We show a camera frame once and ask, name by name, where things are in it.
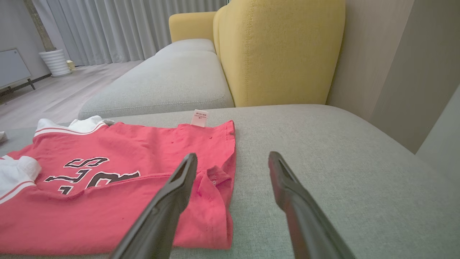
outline clothing tag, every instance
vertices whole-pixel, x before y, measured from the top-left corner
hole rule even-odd
[[[207,112],[195,110],[195,113],[193,113],[192,122],[190,124],[204,127],[206,126],[206,120],[207,120]]]

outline beige wall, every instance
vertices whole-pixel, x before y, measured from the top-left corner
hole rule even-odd
[[[346,0],[341,55],[327,104],[369,120],[414,0]]]
[[[460,182],[460,87],[450,98],[417,156],[450,180]]]
[[[49,74],[38,52],[45,51],[22,0],[0,0],[0,51],[17,48],[32,79]]]
[[[416,153],[459,83],[460,1],[416,0],[369,122]]]

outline yellow sofa backrest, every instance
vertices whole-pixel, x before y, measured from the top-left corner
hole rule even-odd
[[[345,0],[232,0],[213,37],[235,106],[324,104],[345,24]]]

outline white curtain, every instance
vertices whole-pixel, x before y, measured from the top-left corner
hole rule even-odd
[[[175,13],[216,11],[226,0],[47,0],[76,65],[144,60],[171,43]]]

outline white planter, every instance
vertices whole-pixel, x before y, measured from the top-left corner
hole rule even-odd
[[[40,52],[39,55],[51,71],[52,77],[63,77],[72,73],[69,66],[67,66],[64,50],[58,49],[54,51]]]

